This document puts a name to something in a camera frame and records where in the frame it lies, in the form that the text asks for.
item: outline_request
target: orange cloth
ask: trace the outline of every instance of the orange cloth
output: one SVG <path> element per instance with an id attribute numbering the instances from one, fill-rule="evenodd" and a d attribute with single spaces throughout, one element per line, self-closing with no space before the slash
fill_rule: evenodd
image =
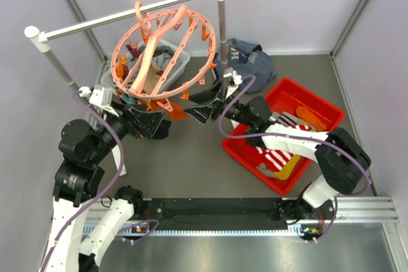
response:
<path id="1" fill-rule="evenodd" d="M 322 123 L 311 111 L 304 106 L 299 106 L 296 109 L 296 115 L 304 121 L 314 125 L 318 131 L 327 131 L 327 125 Z"/>
<path id="2" fill-rule="evenodd" d="M 166 103 L 165 99 L 160 99 L 160 100 L 152 100 L 150 102 L 150 108 L 151 110 L 162 110 L 162 107 L 157 104 L 157 102 L 160 103 Z M 173 108 L 173 111 L 166 111 L 167 115 L 172 119 L 172 120 L 183 120 L 187 118 L 189 115 L 184 113 L 183 107 L 179 104 L 173 103 L 170 101 L 171 107 Z"/>

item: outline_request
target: red plastic tray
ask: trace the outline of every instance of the red plastic tray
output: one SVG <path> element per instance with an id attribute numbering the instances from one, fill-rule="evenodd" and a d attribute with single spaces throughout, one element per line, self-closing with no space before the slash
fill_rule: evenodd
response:
<path id="1" fill-rule="evenodd" d="M 278 113 L 286 111 L 290 114 L 296 115 L 296 108 L 298 106 L 306 106 L 327 125 L 328 131 L 332 131 L 344 117 L 344 112 L 342 110 L 324 99 L 321 99 L 289 78 L 283 78 L 266 95 L 265 99 L 268 101 L 270 109 L 272 111 L 277 111 Z M 248 127 L 240 124 L 234 129 L 232 135 L 243 135 L 246 130 L 248 130 Z M 222 147 L 227 153 L 232 155 L 234 159 L 248 168 L 259 179 L 264 181 L 270 188 L 279 194 L 287 194 L 312 162 L 310 159 L 302 157 L 297 162 L 287 180 L 267 178 L 256 169 L 256 166 L 258 165 L 255 162 L 255 158 L 247 153 L 247 145 L 245 139 L 233 140 L 231 138 L 226 138 L 222 142 Z"/>

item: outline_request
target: orange sock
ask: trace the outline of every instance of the orange sock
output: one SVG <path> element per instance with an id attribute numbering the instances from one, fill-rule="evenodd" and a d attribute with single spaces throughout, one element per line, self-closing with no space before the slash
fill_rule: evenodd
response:
<path id="1" fill-rule="evenodd" d="M 314 125 L 318 131 L 326 131 L 327 125 L 322 123 L 311 111 L 309 111 L 304 106 L 299 106 L 296 109 L 296 114 L 298 117 L 302 118 L 304 121 Z"/>

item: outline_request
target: drying rack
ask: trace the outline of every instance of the drying rack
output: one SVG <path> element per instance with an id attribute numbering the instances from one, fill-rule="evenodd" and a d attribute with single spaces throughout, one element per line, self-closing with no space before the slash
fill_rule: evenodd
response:
<path id="1" fill-rule="evenodd" d="M 164 0 L 158 3 L 152 3 L 140 7 L 140 13 L 147 13 L 150 11 L 166 8 L 174 4 L 183 3 L 189 0 Z M 221 68 L 224 71 L 228 68 L 227 60 L 227 45 L 226 45 L 226 21 L 225 21 L 225 0 L 217 0 L 218 2 L 218 18 L 219 18 L 219 40 L 221 46 Z M 61 78 L 65 81 L 66 85 L 70 87 L 73 92 L 77 92 L 79 86 L 72 76 L 67 72 L 64 65 L 60 62 L 58 57 L 53 53 L 49 45 L 49 41 L 52 39 L 61 38 L 63 36 L 73 34 L 76 32 L 92 29 L 100 25 L 106 25 L 111 22 L 116 22 L 128 17 L 135 16 L 135 9 L 129 9 L 126 11 L 107 15 L 105 17 L 99 17 L 92 20 L 86 20 L 75 25 L 71 25 L 59 30 L 50 32 L 40 31 L 37 27 L 30 25 L 24 30 L 24 34 L 29 38 L 37 49 L 45 55 L 48 61 L 53 65 L 55 70 L 59 73 Z"/>

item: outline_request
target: cable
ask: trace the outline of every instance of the cable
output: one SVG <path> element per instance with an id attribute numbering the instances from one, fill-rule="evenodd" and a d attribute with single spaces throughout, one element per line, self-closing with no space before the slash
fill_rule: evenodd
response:
<path id="1" fill-rule="evenodd" d="M 56 243 L 59 241 L 59 238 L 61 238 L 63 232 L 67 229 L 69 225 L 71 225 L 72 221 L 74 221 L 81 213 L 83 213 L 85 210 L 91 207 L 92 204 L 94 204 L 97 200 L 101 199 L 103 196 L 106 195 L 106 193 L 109 191 L 109 189 L 115 184 L 117 179 L 119 178 L 120 172 L 122 171 L 123 165 L 124 165 L 124 149 L 123 149 L 123 144 L 120 141 L 119 136 L 116 134 L 116 132 L 112 129 L 112 127 L 103 120 L 101 116 L 99 116 L 98 113 L 96 113 L 90 106 L 86 105 L 81 98 L 79 97 L 80 92 L 76 92 L 72 95 L 72 99 L 78 103 L 80 106 L 85 108 L 86 111 L 88 111 L 100 124 L 102 124 L 106 130 L 109 131 L 109 133 L 112 135 L 112 138 L 115 140 L 117 146 L 119 147 L 119 152 L 120 152 L 120 162 L 119 162 L 119 167 L 117 168 L 117 172 L 115 176 L 112 178 L 112 181 L 99 193 L 91 199 L 87 204 L 83 205 L 71 218 L 68 219 L 68 221 L 61 227 L 60 231 L 58 232 L 57 236 L 55 237 L 55 245 L 48 250 L 45 258 L 43 265 L 41 267 L 40 272 L 44 272 L 45 269 L 47 268 L 48 262 L 50 261 L 50 258 L 52 256 L 52 253 L 55 250 Z"/>
<path id="2" fill-rule="evenodd" d="M 294 224 L 298 223 L 299 221 L 300 221 L 300 219 L 296 219 L 295 221 L 293 221 L 291 223 L 286 222 L 286 225 L 294 225 Z"/>
<path id="3" fill-rule="evenodd" d="M 265 133 L 264 132 L 264 133 L 254 133 L 254 134 L 246 134 L 246 135 L 230 135 L 230 134 L 224 132 L 224 130 L 222 129 L 222 120 L 225 118 L 225 115 L 227 114 L 228 110 L 230 110 L 230 108 L 238 101 L 238 99 L 240 99 L 241 96 L 247 92 L 249 87 L 252 86 L 252 84 L 255 82 L 255 79 L 256 79 L 256 77 L 254 75 L 248 75 L 248 76 L 242 77 L 242 80 L 244 81 L 244 80 L 246 80 L 248 78 L 251 79 L 249 81 L 249 83 L 244 87 L 244 89 L 241 90 L 241 92 L 236 97 L 234 97 L 234 99 L 231 100 L 231 102 L 228 103 L 227 107 L 225 107 L 224 111 L 222 111 L 222 113 L 221 113 L 220 119 L 218 121 L 218 129 L 219 129 L 219 131 L 221 132 L 221 134 L 223 136 L 225 136 L 227 138 L 233 138 L 233 139 L 261 137 L 261 136 L 276 136 L 276 137 L 291 138 L 293 140 L 313 141 L 315 143 L 319 143 L 321 145 L 328 146 L 328 147 L 336 150 L 337 152 L 340 152 L 349 161 L 351 161 L 360 170 L 361 174 L 365 178 L 365 187 L 363 188 L 363 190 L 361 190 L 359 192 L 355 192 L 352 195 L 358 196 L 360 194 L 366 193 L 366 191 L 370 188 L 370 185 L 371 185 L 371 181 L 370 181 L 370 177 L 368 176 L 368 173 L 364 170 L 364 168 L 360 165 L 360 163 L 353 156 L 348 154 L 345 150 L 341 149 L 337 145 L 334 145 L 333 143 L 330 143 L 330 142 L 324 141 L 324 140 L 318 140 L 316 138 L 303 137 L 303 136 L 293 136 L 293 135 L 287 135 L 287 134 L 283 134 L 283 133 Z M 333 213 L 333 217 L 331 218 L 331 221 L 330 221 L 328 227 L 326 228 L 326 230 L 316 240 L 316 242 L 319 241 L 332 228 L 332 225 L 333 225 L 334 220 L 336 219 L 336 215 L 337 215 L 337 206 L 338 205 L 337 205 L 337 198 L 336 197 L 334 198 L 334 202 L 335 202 L 335 211 Z"/>
<path id="4" fill-rule="evenodd" d="M 110 201 L 109 206 L 103 204 L 103 199 L 106 198 L 106 197 L 107 197 L 107 198 L 109 199 L 109 201 Z M 112 205 L 112 201 L 113 201 L 113 200 L 112 200 L 112 198 L 111 198 L 110 196 L 104 196 L 104 197 L 101 198 L 101 205 L 102 205 L 103 207 L 105 207 L 105 208 L 110 208 L 111 205 Z"/>
<path id="5" fill-rule="evenodd" d="M 157 227 L 159 226 L 159 223 L 160 223 L 157 219 L 147 219 L 147 220 L 143 220 L 143 221 L 140 221 L 138 223 L 132 224 L 130 226 L 124 227 L 123 229 L 121 229 L 118 232 L 118 234 L 123 233 L 124 231 L 127 231 L 128 229 L 132 229 L 132 228 L 134 228 L 134 227 L 136 227 L 136 226 L 138 226 L 140 224 L 146 224 L 146 223 L 151 223 L 151 222 L 155 222 L 156 224 L 154 225 L 154 227 L 151 230 L 149 230 L 149 232 L 147 234 L 145 234 L 144 236 L 142 236 L 139 239 L 135 240 L 135 242 L 140 242 L 141 240 L 144 240 L 148 236 L 150 236 L 157 229 Z"/>

